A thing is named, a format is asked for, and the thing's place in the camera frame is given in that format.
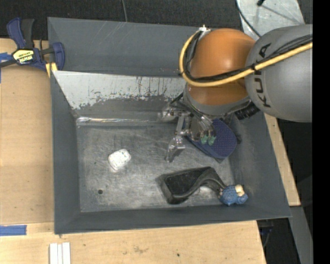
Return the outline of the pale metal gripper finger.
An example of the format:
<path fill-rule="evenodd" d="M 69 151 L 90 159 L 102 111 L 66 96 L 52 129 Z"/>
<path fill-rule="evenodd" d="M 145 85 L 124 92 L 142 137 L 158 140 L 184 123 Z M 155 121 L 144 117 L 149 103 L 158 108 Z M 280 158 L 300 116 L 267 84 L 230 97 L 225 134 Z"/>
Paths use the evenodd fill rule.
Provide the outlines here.
<path fill-rule="evenodd" d="M 170 106 L 165 106 L 158 113 L 158 119 L 160 121 L 173 121 L 178 118 L 176 110 Z"/>
<path fill-rule="evenodd" d="M 166 161 L 173 162 L 175 156 L 179 155 L 185 149 L 182 136 L 174 136 L 168 143 Z"/>

